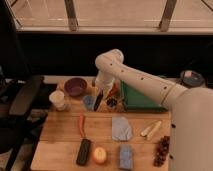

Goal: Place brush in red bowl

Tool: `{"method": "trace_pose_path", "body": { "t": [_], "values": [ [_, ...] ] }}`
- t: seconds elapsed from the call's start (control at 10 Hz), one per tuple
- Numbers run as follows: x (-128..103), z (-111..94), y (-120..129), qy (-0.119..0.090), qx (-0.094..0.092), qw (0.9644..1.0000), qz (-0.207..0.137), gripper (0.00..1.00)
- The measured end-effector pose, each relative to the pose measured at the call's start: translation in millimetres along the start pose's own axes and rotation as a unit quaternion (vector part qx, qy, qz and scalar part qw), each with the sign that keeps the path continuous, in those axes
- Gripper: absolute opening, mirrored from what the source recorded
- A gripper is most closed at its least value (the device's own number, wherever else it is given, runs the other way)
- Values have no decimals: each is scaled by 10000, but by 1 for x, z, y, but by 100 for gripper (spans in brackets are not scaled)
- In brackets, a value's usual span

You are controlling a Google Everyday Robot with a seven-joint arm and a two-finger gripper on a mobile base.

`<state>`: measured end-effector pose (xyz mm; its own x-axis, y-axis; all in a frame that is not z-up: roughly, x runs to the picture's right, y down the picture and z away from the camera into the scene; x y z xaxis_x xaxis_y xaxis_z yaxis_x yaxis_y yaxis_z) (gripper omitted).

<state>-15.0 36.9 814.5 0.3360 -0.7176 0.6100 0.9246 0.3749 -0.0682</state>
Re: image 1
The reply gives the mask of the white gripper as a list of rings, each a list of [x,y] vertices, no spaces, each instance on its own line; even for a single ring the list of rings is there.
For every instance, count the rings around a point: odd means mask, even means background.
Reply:
[[[112,83],[104,83],[102,81],[95,81],[95,86],[97,88],[97,92],[103,92],[103,96],[107,97],[110,90],[112,89]]]

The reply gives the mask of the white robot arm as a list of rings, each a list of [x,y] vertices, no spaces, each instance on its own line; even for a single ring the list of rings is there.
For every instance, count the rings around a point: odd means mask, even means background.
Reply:
[[[123,60],[118,49],[97,56],[96,85],[104,89],[117,78],[171,112],[169,171],[213,171],[213,90],[186,88]]]

